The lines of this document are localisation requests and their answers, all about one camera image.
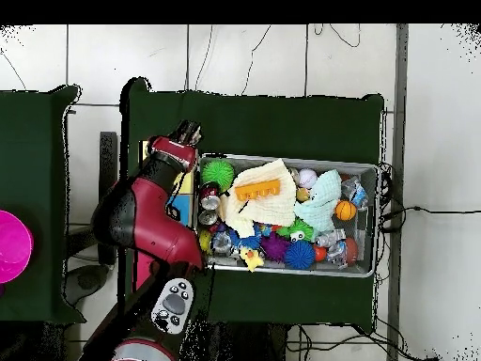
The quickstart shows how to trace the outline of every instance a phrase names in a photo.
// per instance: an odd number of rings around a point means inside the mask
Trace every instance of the dark green table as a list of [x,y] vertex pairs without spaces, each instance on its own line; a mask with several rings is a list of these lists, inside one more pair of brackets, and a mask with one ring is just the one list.
[[28,267],[6,284],[0,321],[83,322],[62,297],[66,174],[63,125],[76,86],[0,92],[0,209],[35,239]]
[[[381,95],[359,99],[273,98],[200,92],[148,92],[143,79],[130,91],[129,170],[138,142],[172,132],[182,119],[201,123],[205,152],[356,162],[376,165]],[[132,289],[132,256],[126,288]],[[213,283],[211,303],[210,285]],[[370,331],[373,277],[276,275],[215,271],[195,282],[194,308],[224,322],[355,323]]]

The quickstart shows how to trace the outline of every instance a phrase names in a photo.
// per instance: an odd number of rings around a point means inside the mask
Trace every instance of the gray plastic bin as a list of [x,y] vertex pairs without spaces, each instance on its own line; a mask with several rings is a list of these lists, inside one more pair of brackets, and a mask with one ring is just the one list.
[[[204,165],[215,158],[209,155],[203,155],[197,166],[199,171]],[[245,169],[257,167],[267,162],[275,161],[278,158],[266,158],[258,156],[245,155],[226,155],[226,160],[234,167],[236,175]],[[337,220],[333,217],[334,225],[337,228],[343,228],[347,236],[356,240],[359,249],[358,260],[355,265],[339,270],[334,264],[327,261],[314,263],[308,270],[293,270],[288,268],[284,263],[265,260],[263,266],[256,268],[255,273],[280,273],[295,275],[330,275],[343,277],[368,277],[374,273],[379,224],[380,210],[380,170],[375,165],[368,164],[347,164],[341,162],[323,162],[308,161],[301,159],[283,158],[286,167],[295,167],[297,169],[311,168],[318,174],[328,170],[336,169],[339,174],[348,174],[357,176],[361,180],[367,195],[369,196],[368,208],[363,212],[356,212],[354,218],[348,222]],[[197,228],[197,215],[199,213],[198,198],[194,201],[193,223]],[[231,270],[240,272],[249,272],[242,260],[234,259],[227,256],[217,255],[208,256],[208,267],[215,264],[216,270]]]

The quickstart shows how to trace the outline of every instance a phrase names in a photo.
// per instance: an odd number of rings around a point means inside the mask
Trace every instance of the magenta bowl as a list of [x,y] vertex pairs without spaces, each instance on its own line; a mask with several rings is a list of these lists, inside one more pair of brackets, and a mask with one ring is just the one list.
[[13,214],[0,211],[0,284],[25,270],[33,247],[34,239],[26,225]]

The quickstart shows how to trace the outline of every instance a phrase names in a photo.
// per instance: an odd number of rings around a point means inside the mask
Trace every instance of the light blue cloth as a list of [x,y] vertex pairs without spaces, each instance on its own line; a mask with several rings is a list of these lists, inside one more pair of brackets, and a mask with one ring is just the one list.
[[330,170],[319,176],[310,192],[310,199],[296,202],[294,213],[319,234],[333,230],[333,214],[341,197],[341,178],[337,170]]

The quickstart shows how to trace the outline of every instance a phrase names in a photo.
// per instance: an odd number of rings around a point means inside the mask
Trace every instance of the orange plastic block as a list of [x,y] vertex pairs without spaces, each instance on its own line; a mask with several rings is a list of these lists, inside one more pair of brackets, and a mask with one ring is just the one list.
[[256,199],[257,196],[267,196],[268,194],[277,196],[280,189],[281,181],[279,180],[263,181],[236,187],[236,196],[238,200]]

